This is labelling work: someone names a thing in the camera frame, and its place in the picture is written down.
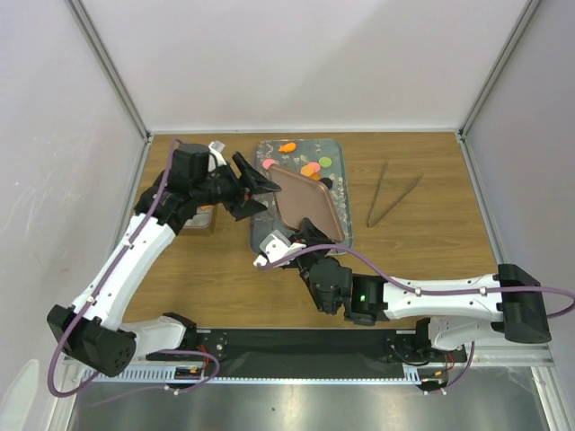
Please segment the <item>brown translucent box lid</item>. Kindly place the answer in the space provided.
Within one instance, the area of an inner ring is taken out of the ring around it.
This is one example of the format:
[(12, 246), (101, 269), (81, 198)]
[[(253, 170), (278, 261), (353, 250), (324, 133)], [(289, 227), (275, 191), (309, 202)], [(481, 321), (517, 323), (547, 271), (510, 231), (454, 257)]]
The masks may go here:
[(322, 182), (278, 164), (272, 164), (268, 174), (280, 186), (274, 197), (279, 220), (286, 228), (297, 230), (307, 218), (330, 240), (345, 239), (331, 192)]

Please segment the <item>clear box with paper cups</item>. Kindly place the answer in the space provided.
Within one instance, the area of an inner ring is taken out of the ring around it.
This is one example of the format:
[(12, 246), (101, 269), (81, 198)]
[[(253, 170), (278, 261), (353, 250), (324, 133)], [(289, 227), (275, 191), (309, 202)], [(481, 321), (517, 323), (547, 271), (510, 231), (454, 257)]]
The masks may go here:
[(207, 210), (198, 207), (196, 215), (183, 225), (180, 235), (209, 236), (215, 231), (216, 218), (217, 208), (215, 206)]

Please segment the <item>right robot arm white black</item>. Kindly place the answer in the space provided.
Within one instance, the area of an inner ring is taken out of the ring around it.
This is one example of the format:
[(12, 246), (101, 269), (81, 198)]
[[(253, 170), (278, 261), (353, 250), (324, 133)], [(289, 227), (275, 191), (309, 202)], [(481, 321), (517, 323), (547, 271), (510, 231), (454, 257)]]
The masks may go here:
[(552, 336), (539, 283), (515, 264), (495, 274), (458, 280), (408, 280), (381, 272), (363, 275), (331, 256), (337, 250), (310, 220), (299, 232), (263, 247), (274, 266), (295, 268), (316, 308), (371, 326), (418, 318), (415, 354), (433, 361), (445, 351), (481, 339), (546, 344)]

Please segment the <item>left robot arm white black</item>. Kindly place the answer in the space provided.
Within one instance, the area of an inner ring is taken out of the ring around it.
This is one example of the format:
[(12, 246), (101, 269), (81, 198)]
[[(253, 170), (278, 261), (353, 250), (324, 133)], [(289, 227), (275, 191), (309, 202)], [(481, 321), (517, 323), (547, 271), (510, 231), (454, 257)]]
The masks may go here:
[(243, 220), (266, 210), (255, 196), (280, 190), (241, 154), (227, 163), (222, 148), (220, 142), (172, 142), (164, 170), (140, 196), (101, 271), (71, 305), (50, 310), (47, 322), (58, 352), (109, 377), (135, 357), (168, 350), (188, 359), (196, 353), (193, 323), (175, 313), (134, 324), (123, 317), (149, 269), (201, 207), (222, 205)]

